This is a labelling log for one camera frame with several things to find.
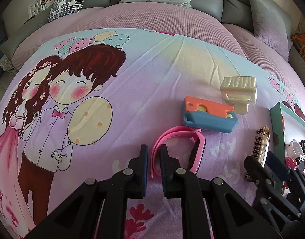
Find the boy's ear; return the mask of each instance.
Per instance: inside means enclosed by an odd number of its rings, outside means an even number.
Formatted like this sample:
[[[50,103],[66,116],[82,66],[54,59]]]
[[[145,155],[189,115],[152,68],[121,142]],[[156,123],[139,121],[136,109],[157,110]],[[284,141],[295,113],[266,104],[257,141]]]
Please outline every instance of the boy's ear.
[[[98,85],[98,86],[94,89],[94,91],[98,92],[102,87],[103,87],[103,85],[100,84],[100,85]]]

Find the pink wristband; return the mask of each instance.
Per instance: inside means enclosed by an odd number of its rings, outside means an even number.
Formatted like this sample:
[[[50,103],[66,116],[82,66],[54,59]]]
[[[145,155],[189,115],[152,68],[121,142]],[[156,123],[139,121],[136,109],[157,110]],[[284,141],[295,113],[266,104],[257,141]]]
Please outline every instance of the pink wristband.
[[[150,156],[150,176],[151,178],[154,177],[154,173],[161,176],[161,172],[156,168],[156,156],[158,153],[159,146],[164,144],[168,139],[174,137],[187,137],[193,138],[195,142],[200,141],[198,151],[194,160],[194,163],[190,169],[191,172],[196,173],[199,169],[200,162],[203,155],[203,150],[206,144],[205,137],[201,134],[201,129],[193,129],[187,126],[177,126],[173,127],[166,132],[164,132],[156,141],[155,145],[153,146],[152,154]]]

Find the purple gray cushion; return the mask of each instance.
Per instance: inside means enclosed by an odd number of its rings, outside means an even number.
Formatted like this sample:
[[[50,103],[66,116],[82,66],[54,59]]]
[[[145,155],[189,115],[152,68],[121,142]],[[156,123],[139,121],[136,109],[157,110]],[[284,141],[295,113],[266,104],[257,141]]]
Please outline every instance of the purple gray cushion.
[[[288,62],[288,40],[284,21],[261,0],[250,0],[254,36]]]

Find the gray leather sofa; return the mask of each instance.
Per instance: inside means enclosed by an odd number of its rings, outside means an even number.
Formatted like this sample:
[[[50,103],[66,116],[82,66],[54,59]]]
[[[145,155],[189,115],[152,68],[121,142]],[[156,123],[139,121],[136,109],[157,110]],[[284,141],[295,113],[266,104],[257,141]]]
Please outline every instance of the gray leather sofa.
[[[117,4],[119,1],[120,0],[85,0],[82,8],[108,7],[110,5]],[[289,39],[292,26],[291,16],[280,6],[278,6],[273,0],[262,1],[271,9],[277,11],[279,16],[283,19]],[[191,0],[190,4],[192,8],[203,11],[215,17],[222,23],[234,24],[250,32],[253,32],[252,12],[249,0]],[[50,10],[51,8],[49,7],[26,22],[1,46],[2,52],[7,55],[10,60],[12,60],[12,56],[21,42],[23,42],[37,29],[48,23],[48,15]],[[305,85],[305,66],[304,70],[302,70],[301,68],[303,67],[303,64],[302,62],[297,63],[299,58],[297,57],[296,53],[294,53],[293,48],[291,49],[289,56],[290,64],[295,69],[303,84]]]

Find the orange plastic piece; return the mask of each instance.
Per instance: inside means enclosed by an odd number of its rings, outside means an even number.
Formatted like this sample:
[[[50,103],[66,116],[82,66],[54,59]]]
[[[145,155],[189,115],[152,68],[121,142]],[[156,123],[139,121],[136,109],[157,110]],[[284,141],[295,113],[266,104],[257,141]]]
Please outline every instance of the orange plastic piece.
[[[222,118],[227,118],[228,114],[227,112],[233,112],[234,107],[217,103],[217,102],[212,102],[212,101],[207,101],[191,96],[186,96],[185,98],[185,104],[186,104],[186,111],[188,112],[196,112],[198,110],[199,106],[203,106],[206,108],[207,112],[211,115],[215,115],[218,117]]]

